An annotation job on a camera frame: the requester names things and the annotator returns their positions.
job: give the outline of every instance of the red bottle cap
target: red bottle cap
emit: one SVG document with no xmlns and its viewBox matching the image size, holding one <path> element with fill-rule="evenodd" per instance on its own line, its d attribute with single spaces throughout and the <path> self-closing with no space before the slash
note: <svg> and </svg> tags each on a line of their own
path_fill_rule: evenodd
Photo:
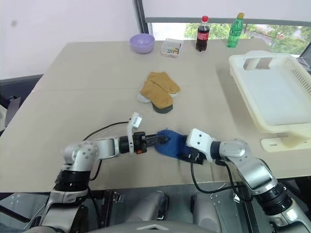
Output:
<svg viewBox="0 0 311 233">
<path fill-rule="evenodd" d="M 202 22 L 206 23 L 208 21 L 208 16 L 203 16 L 202 17 Z"/>
</svg>

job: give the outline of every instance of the white plastic basket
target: white plastic basket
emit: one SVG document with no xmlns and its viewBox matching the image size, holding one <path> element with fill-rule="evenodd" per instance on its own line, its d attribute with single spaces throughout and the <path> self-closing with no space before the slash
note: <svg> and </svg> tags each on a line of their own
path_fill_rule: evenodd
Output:
<svg viewBox="0 0 311 233">
<path fill-rule="evenodd" d="M 161 54 L 163 56 L 177 58 L 181 53 L 182 47 L 182 40 L 166 39 L 162 44 Z"/>
<path fill-rule="evenodd" d="M 271 59 L 266 69 L 257 67 L 262 58 Z M 229 64 L 257 128 L 264 133 L 288 134 L 284 138 L 263 139 L 263 148 L 311 148 L 310 74 L 291 55 L 265 51 L 233 55 Z"/>
</svg>

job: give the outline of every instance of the soda bottle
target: soda bottle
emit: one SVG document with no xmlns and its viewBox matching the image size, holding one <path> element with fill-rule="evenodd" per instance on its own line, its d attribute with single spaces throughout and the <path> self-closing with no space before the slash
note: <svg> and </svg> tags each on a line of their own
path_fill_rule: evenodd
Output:
<svg viewBox="0 0 311 233">
<path fill-rule="evenodd" d="M 209 35 L 209 26 L 207 25 L 208 17 L 202 17 L 202 23 L 198 27 L 198 35 L 196 38 L 196 50 L 205 51 L 207 47 L 207 40 Z"/>
<path fill-rule="evenodd" d="M 239 13 L 237 19 L 234 21 L 234 23 L 231 25 L 230 32 L 229 32 L 229 38 L 227 42 L 227 46 L 231 48 L 235 48 L 240 35 L 243 31 L 243 17 L 244 13 Z"/>
</svg>

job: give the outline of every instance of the window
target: window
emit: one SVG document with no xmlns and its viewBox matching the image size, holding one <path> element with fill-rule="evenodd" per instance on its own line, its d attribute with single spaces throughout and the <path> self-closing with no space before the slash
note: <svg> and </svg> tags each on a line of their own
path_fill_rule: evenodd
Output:
<svg viewBox="0 0 311 233">
<path fill-rule="evenodd" d="M 195 39 L 198 23 L 150 23 L 156 40 L 166 38 Z M 212 23 L 209 39 L 227 39 L 231 24 Z M 283 52 L 298 57 L 311 42 L 311 27 L 245 24 L 241 38 L 261 38 L 272 52 Z"/>
</svg>

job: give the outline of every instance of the table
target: table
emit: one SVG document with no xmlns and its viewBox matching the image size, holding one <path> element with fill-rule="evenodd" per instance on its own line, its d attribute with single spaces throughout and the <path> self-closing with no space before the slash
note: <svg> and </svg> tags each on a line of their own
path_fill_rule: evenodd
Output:
<svg viewBox="0 0 311 233">
<path fill-rule="evenodd" d="M 210 40 L 206 52 L 185 41 L 178 59 L 163 57 L 155 43 L 149 54 L 136 54 L 128 42 L 67 44 L 38 82 L 0 140 L 1 192 L 46 192 L 52 189 L 64 160 L 62 148 L 108 124 L 143 116 L 140 131 L 153 134 L 169 128 L 187 134 L 201 129 L 219 140 L 246 140 L 277 178 L 311 174 L 311 150 L 265 152 L 260 133 L 229 74 L 228 58 L 250 50 L 268 50 L 263 40 L 242 39 L 235 49 L 224 40 Z M 156 113 L 136 100 L 151 71 L 166 71 L 181 87 L 173 110 Z M 123 136 L 119 125 L 93 136 Z M 227 181 L 226 169 L 205 163 L 195 166 L 198 182 Z M 190 164 L 158 154 L 123 154 L 103 162 L 92 189 L 147 187 L 192 183 Z"/>
</svg>

